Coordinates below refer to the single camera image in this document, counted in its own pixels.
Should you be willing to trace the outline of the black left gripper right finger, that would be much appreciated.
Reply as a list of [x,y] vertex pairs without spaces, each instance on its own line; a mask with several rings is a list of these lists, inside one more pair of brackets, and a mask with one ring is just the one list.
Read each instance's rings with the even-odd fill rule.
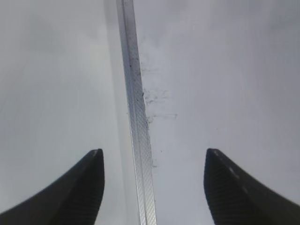
[[216,225],[298,225],[299,205],[257,181],[218,149],[207,149],[203,186]]

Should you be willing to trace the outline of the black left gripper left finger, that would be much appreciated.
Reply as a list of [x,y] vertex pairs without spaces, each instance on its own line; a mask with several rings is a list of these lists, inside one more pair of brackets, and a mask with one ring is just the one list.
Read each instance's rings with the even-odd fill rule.
[[70,170],[26,201],[1,213],[2,225],[93,225],[105,188],[104,155],[89,151]]

